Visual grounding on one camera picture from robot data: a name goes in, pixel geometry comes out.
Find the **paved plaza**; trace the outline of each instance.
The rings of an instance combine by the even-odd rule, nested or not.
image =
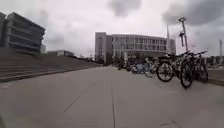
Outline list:
[[[0,84],[6,128],[223,128],[224,88],[92,68]]]

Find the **staircase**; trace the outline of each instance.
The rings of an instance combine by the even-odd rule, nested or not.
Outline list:
[[[0,49],[0,82],[98,66],[93,62],[70,57]]]

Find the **sky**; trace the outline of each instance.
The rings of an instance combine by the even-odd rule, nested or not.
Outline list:
[[[0,0],[0,11],[20,15],[46,28],[47,50],[94,54],[95,32],[141,34],[176,39],[177,53],[185,51],[178,38],[186,17],[189,49],[219,54],[223,38],[223,0]]]

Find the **modern building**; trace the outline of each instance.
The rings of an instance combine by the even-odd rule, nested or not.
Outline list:
[[[176,54],[175,40],[143,35],[107,35],[105,32],[95,34],[96,60],[107,61],[111,56],[127,59],[136,54],[158,57],[166,53]]]
[[[95,61],[104,60],[105,63],[112,62],[112,37],[106,32],[95,34]]]
[[[4,32],[4,24],[5,24],[5,14],[0,12],[0,46],[3,45],[3,32]]]
[[[44,34],[43,27],[13,12],[6,18],[2,46],[40,52]]]

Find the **street lamp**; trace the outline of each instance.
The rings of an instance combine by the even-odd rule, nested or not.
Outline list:
[[[182,23],[182,27],[183,27],[183,35],[184,36],[184,39],[185,39],[185,46],[186,46],[186,52],[188,51],[188,45],[187,45],[187,33],[186,33],[186,28],[185,28],[185,21],[186,21],[186,18],[185,17],[182,17],[178,20],[179,22]]]

